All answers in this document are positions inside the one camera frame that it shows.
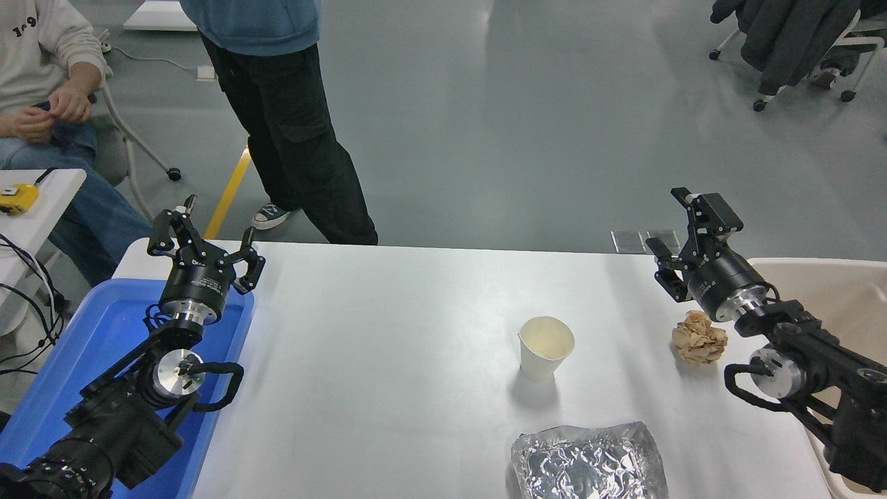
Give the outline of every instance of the brown crumpled paper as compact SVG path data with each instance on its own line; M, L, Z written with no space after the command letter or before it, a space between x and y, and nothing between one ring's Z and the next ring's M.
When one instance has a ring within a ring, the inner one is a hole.
M726 347L726 331L713 328L711 319L701 310L687 312L687 318L671 330L671 341L678 355L695 366L711 364L720 359Z

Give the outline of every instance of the jeans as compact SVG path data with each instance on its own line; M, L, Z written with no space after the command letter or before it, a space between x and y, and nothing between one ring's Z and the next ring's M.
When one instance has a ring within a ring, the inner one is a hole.
M71 258L91 286L110 279L129 245L151 234L147 221L92 169L95 151L95 131L88 124L55 123L46 144L0 139L4 170L86 171L83 185L52 229L50 241ZM15 242L15 234L6 236Z

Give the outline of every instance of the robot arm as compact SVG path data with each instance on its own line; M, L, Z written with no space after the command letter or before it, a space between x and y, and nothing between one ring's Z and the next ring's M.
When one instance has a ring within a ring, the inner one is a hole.
M659 267L656 280L675 301L693 299L714 321L735 321L740 336L769 341L749 364L726 366L727 390L757 407L790 412L825 446L832 472L876 492L887 488L887 368L843 348L796 300L781 301L775 287L727 246L742 222L720 194L691 194L684 187L671 194L687 210L687 243L673 256L659 239L647 240ZM777 401L737 386L740 373L751 374ZM831 386L841 390L837 407L813 396Z
M148 243L149 254L173 259L158 304L169 320L149 326L148 338L80 391L83 400L65 416L71 432L46 454L24 470L0 464L0 499L107 499L114 479L133 488L182 447L176 429L190 412L217 411L234 399L243 368L203 362L190 349L204 326L221 319L231 286L240 294L255 287L264 258L252 247L252 228L230 255L205 242L191 223L193 203L191 196L184 206L161 212ZM235 282L233 265L242 260L247 273ZM201 404L197 390L206 374L232 379L222 399ZM157 411L165 408L172 409L160 418Z

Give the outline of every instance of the white sweatshirt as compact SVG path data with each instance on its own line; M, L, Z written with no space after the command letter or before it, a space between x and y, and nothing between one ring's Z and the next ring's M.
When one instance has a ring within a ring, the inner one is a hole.
M0 115L47 100L77 62L105 74L92 25L67 0L0 1Z

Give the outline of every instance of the crumpled aluminum foil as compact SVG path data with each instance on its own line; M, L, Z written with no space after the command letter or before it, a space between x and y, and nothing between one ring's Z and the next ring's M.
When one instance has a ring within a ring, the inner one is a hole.
M511 446L523 499L667 499L663 460L641 422L558 426Z

